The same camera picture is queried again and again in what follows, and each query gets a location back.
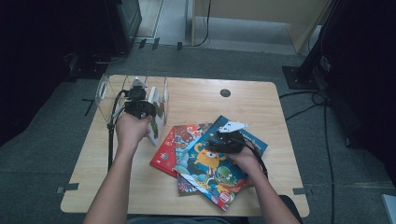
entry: book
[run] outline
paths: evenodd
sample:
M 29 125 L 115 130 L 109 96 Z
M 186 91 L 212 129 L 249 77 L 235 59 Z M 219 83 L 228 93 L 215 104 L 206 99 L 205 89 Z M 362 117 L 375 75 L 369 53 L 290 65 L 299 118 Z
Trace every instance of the book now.
M 174 128 L 166 135 L 149 164 L 173 177 L 177 177 L 177 172 L 173 169 L 176 164 Z
M 152 118 L 148 126 L 148 129 L 150 130 L 148 139 L 151 141 L 152 145 L 157 147 L 160 144 L 161 133 L 163 131 L 163 124 L 165 121 L 163 97 L 160 96 L 157 87 L 151 88 L 148 96 L 148 102 L 154 105 L 157 112 L 157 116 Z
M 219 116 L 174 167 L 175 171 L 223 211 L 232 204 L 236 194 L 248 179 L 248 175 L 226 154 L 211 152 L 205 148 L 209 139 L 220 141 L 216 131 L 228 121 L 225 117 Z M 246 130 L 242 129 L 240 132 L 262 155 L 268 145 Z
M 201 136 L 209 129 L 210 125 L 211 123 L 174 126 L 176 161 L 180 161 L 187 155 L 188 149 L 195 145 Z M 177 188 L 179 195 L 192 194 L 198 190 L 179 175 L 177 176 Z

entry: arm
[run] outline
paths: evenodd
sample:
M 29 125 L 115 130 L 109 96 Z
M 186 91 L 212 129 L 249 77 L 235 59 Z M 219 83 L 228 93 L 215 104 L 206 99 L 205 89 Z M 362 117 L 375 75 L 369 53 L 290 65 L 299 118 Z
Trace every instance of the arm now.
M 299 223 L 271 186 L 250 149 L 244 147 L 240 153 L 228 156 L 253 181 L 265 223 Z
M 126 222 L 134 153 L 140 140 L 149 133 L 150 120 L 151 116 L 137 119 L 124 114 L 117 121 L 117 153 L 85 216 L 85 224 Z

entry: person's right hand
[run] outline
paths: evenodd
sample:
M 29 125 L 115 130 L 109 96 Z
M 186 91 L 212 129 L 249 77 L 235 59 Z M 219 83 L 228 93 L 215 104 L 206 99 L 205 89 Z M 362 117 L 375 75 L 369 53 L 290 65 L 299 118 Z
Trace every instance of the person's right hand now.
M 262 167 L 260 166 L 257 158 L 254 156 L 253 152 L 248 147 L 244 147 L 241 152 L 237 154 L 228 154 L 233 161 L 248 175 L 253 175 L 256 172 L 262 172 Z

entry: yellow cartoon animal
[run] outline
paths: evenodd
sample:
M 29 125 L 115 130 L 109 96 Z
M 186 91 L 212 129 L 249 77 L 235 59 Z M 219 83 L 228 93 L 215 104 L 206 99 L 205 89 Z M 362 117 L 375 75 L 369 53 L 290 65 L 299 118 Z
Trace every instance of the yellow cartoon animal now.
M 220 161 L 224 161 L 227 156 L 223 155 L 220 157 L 219 153 L 208 151 L 205 148 L 200 151 L 199 147 L 201 145 L 201 143 L 198 143 L 194 146 L 195 151 L 198 153 L 197 160 L 194 163 L 197 164 L 199 162 L 202 165 L 211 168 L 213 172 L 215 172 L 218 169 Z

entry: table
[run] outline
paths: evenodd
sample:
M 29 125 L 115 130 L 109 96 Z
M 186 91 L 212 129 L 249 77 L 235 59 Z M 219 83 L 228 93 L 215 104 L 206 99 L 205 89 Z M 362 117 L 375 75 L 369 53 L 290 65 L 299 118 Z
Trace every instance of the table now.
M 112 76 L 122 83 L 124 76 Z M 164 77 L 148 77 L 150 86 L 161 87 Z M 300 215 L 309 214 L 303 187 L 276 86 L 271 82 L 168 77 L 168 120 L 162 140 L 175 125 L 213 122 L 219 115 L 248 124 L 247 131 L 268 144 L 263 154 L 269 179 L 278 194 L 290 196 Z M 231 96 L 223 97 L 227 89 Z M 106 176 L 107 128 L 99 110 L 79 155 L 69 183 L 78 190 L 64 194 L 61 208 L 66 213 L 86 213 Z M 227 212 L 203 195 L 178 196 L 177 180 L 149 165 L 157 148 L 143 139 L 134 156 L 129 196 L 130 214 L 248 216 L 262 215 L 254 188 L 242 189 Z
M 192 0 L 191 44 L 195 43 L 195 17 L 207 17 L 209 0 Z M 300 53 L 322 20 L 332 0 L 213 0 L 210 18 L 286 23 L 291 42 Z

